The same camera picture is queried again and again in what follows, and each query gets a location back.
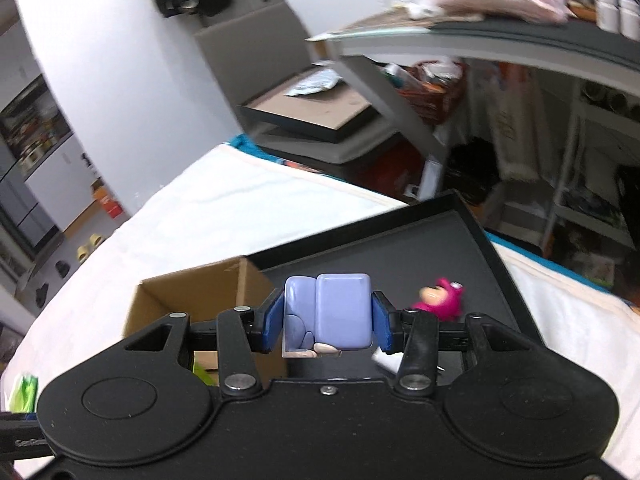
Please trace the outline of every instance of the floor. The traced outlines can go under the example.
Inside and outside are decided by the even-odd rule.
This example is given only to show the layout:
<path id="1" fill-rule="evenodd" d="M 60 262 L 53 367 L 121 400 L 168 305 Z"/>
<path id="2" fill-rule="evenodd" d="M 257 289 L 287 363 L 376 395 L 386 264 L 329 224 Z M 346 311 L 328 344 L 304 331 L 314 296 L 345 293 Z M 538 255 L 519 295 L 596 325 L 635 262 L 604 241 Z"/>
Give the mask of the floor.
<path id="1" fill-rule="evenodd" d="M 62 285 L 64 285 L 80 267 L 76 256 L 78 247 L 88 245 L 89 236 L 94 233 L 104 237 L 111 236 L 127 219 L 128 217 L 125 214 L 121 214 L 116 219 L 112 219 L 102 209 L 98 210 L 70 238 L 61 237 L 60 242 L 62 243 L 59 242 L 59 245 L 54 248 L 52 255 L 44 261 L 40 269 L 37 270 L 27 282 L 24 289 L 16 294 L 16 297 L 30 312 L 38 316 L 42 312 L 42 308 L 36 304 L 36 290 L 41 288 L 45 283 L 49 284 L 43 307 L 46 308 L 51 298 L 58 293 Z M 64 261 L 70 266 L 70 270 L 64 278 L 61 278 L 56 270 L 56 262 L 58 261 Z"/>

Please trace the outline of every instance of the black tray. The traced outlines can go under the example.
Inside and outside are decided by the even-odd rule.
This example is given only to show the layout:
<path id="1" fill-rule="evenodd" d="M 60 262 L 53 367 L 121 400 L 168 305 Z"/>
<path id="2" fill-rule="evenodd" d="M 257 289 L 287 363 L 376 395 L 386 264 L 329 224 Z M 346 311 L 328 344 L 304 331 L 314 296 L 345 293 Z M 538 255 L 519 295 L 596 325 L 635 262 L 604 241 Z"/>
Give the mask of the black tray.
<path id="1" fill-rule="evenodd" d="M 418 301 L 438 278 L 465 287 L 463 312 L 484 312 L 542 343 L 529 309 L 491 242 L 455 192 L 325 231 L 248 256 L 276 286 L 289 276 L 365 272 L 397 308 Z M 377 377 L 377 344 L 340 357 L 290 359 L 289 375 L 306 378 Z M 440 384 L 462 373 L 456 352 L 441 352 Z"/>
<path id="2" fill-rule="evenodd" d="M 311 75 L 313 72 L 318 72 L 320 70 L 319 67 L 313 66 L 309 67 L 303 74 L 306 76 Z M 249 99 L 244 105 L 240 105 L 240 110 L 244 114 L 244 116 L 251 120 L 256 121 L 258 123 L 269 123 L 275 124 L 279 126 L 286 132 L 290 133 L 294 137 L 299 138 L 307 138 L 307 139 L 315 139 L 315 140 L 323 140 L 324 142 L 329 142 L 331 144 L 338 144 L 342 142 L 347 137 L 352 136 L 354 133 L 363 128 L 366 124 L 369 124 L 373 119 L 375 119 L 379 113 L 373 107 L 369 106 L 361 111 L 356 116 L 353 116 L 350 120 L 345 122 L 339 128 L 335 130 L 332 128 L 327 128 L 326 126 L 321 126 L 320 124 L 309 123 L 307 121 L 294 119 L 292 117 L 288 117 L 286 115 L 275 114 L 271 112 L 265 112 L 263 110 L 257 110 L 255 108 L 251 108 L 251 103 L 253 103 L 256 99 L 259 99 L 262 95 L 272 91 L 273 89 L 282 86 L 286 82 L 290 82 L 293 86 L 294 82 L 292 80 L 292 76 L 287 77 L 286 79 L 280 81 L 279 83 L 273 85 L 270 90 L 267 92 L 262 92 L 261 94 L 252 97 Z M 328 92 L 321 92 L 320 94 L 312 94 L 310 96 L 299 96 L 297 99 L 316 99 L 316 100 L 324 100 L 330 98 L 331 94 Z"/>

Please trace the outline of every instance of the yellow object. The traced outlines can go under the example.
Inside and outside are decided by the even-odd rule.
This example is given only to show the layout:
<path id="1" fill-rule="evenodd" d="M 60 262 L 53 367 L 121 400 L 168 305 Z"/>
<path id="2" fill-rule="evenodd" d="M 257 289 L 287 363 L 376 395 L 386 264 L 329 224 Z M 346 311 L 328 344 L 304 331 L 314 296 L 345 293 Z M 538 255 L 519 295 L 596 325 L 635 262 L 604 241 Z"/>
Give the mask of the yellow object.
<path id="1" fill-rule="evenodd" d="M 96 247 L 100 246 L 100 244 L 101 244 L 103 241 L 104 241 L 104 236 L 99 235 L 99 234 L 96 234 L 96 233 L 92 234 L 92 235 L 89 237 L 89 243 L 91 244 L 91 247 L 92 247 L 92 248 L 94 248 L 94 249 L 95 249 Z"/>
<path id="2" fill-rule="evenodd" d="M 207 371 L 202 366 L 200 366 L 196 361 L 193 362 L 193 373 L 196 377 L 201 379 L 202 382 L 205 383 L 207 386 L 214 385 L 213 379 L 209 377 L 209 374 L 207 374 Z"/>
<path id="3" fill-rule="evenodd" d="M 89 257 L 89 248 L 86 245 L 78 247 L 78 261 L 81 264 L 84 264 L 84 262 L 88 257 Z"/>

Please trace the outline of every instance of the blue gripper pad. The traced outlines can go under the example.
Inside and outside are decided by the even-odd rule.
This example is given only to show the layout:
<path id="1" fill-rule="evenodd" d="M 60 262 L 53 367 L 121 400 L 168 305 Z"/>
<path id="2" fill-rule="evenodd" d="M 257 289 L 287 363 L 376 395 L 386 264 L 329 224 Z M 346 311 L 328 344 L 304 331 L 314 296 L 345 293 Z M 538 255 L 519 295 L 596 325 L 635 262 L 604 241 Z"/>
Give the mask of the blue gripper pad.
<path id="1" fill-rule="evenodd" d="M 274 290 L 265 303 L 256 311 L 254 325 L 262 328 L 261 352 L 271 352 L 282 331 L 284 320 L 284 290 Z"/>
<path id="2" fill-rule="evenodd" d="M 371 295 L 371 317 L 373 333 L 380 349 L 386 354 L 404 351 L 404 331 L 400 311 L 396 310 L 382 292 Z"/>

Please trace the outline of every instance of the kitchen shelf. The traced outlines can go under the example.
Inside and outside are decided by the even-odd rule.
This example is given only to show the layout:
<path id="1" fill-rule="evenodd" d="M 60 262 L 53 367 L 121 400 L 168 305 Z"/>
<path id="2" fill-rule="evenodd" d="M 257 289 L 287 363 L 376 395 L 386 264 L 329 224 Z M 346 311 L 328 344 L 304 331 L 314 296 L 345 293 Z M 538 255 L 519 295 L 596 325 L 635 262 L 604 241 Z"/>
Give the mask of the kitchen shelf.
<path id="1" fill-rule="evenodd" d="M 595 233 L 601 234 L 611 240 L 618 242 L 626 247 L 631 249 L 635 249 L 634 241 L 631 239 L 631 235 L 625 229 L 615 228 L 606 222 L 598 220 L 592 216 L 589 216 L 585 213 L 581 213 L 579 211 L 575 211 L 567 206 L 556 204 L 556 215 L 560 218 L 564 218 L 569 222 L 573 222 L 574 224 L 581 225 L 585 229 L 590 231 L 594 231 Z"/>
<path id="2" fill-rule="evenodd" d="M 581 112 L 588 121 L 616 130 L 632 139 L 640 140 L 640 123 L 584 101 L 578 101 L 575 106 L 578 107 L 578 112 Z"/>

